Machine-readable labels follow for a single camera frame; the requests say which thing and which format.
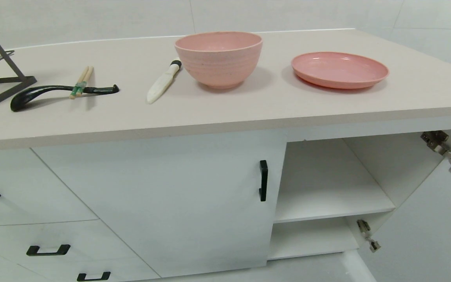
white tile wall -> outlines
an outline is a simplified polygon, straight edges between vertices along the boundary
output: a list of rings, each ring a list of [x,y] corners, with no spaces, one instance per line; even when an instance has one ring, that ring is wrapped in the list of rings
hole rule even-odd
[[[0,43],[49,43],[194,32],[188,0],[0,0]]]
[[[451,30],[394,29],[390,40],[451,63]]]
[[[451,0],[404,0],[394,27],[451,29]]]
[[[342,27],[451,62],[451,0],[0,0],[0,43],[6,48]]]
[[[393,27],[401,0],[190,0],[196,32]]]

knife blade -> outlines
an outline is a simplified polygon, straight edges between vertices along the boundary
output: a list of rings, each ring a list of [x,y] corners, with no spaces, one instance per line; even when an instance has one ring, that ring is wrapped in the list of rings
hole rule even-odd
[[[175,58],[170,64],[168,71],[163,73],[156,82],[149,88],[147,92],[147,103],[152,104],[158,100],[161,95],[168,89],[168,86],[173,82],[173,77],[179,71],[182,66],[182,62],[179,58]]]

metal hinge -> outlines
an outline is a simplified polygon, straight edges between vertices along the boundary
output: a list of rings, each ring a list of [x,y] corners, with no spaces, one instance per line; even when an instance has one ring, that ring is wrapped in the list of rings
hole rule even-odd
[[[420,137],[427,143],[428,147],[431,150],[437,152],[443,157],[448,158],[451,164],[451,148],[446,144],[446,141],[449,138],[448,134],[441,130],[438,130],[424,132]]]
[[[368,225],[368,222],[364,221],[363,219],[358,219],[356,223],[358,224],[361,236],[363,236],[365,240],[370,243],[370,250],[372,252],[376,252],[378,249],[380,249],[381,245],[379,245],[379,242],[371,238],[370,225]]]

knife handle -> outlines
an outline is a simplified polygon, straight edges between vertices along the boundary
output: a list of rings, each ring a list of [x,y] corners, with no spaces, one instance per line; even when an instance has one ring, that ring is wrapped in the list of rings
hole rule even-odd
[[[170,68],[168,68],[168,71],[166,71],[165,74],[174,76],[181,67],[182,67],[182,62],[180,61],[179,58],[176,58],[175,60],[173,60],[171,62]]]

countertop edge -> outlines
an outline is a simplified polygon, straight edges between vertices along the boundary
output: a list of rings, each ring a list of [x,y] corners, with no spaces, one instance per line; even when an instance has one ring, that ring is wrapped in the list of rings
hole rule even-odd
[[[294,127],[323,127],[326,125],[372,123],[377,121],[405,120],[415,118],[438,118],[443,116],[451,116],[451,107],[404,111],[368,112],[361,114],[342,114],[336,116],[312,116],[299,118],[251,120],[238,121],[233,123],[211,123],[204,125],[182,125],[176,127],[142,128],[136,130],[116,130],[107,132],[84,132],[79,134],[35,136],[19,139],[0,139],[0,150],[124,141],[131,139],[150,139],[171,136],[220,134],[251,130],[284,130]]]

